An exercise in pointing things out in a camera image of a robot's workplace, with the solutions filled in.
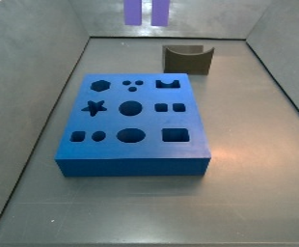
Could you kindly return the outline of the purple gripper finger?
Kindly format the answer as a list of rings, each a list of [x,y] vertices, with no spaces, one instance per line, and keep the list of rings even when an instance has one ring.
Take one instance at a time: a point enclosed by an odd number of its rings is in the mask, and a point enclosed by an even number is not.
[[[169,25],[170,0],[153,0],[153,26]]]
[[[125,0],[125,20],[127,25],[142,24],[142,0]]]

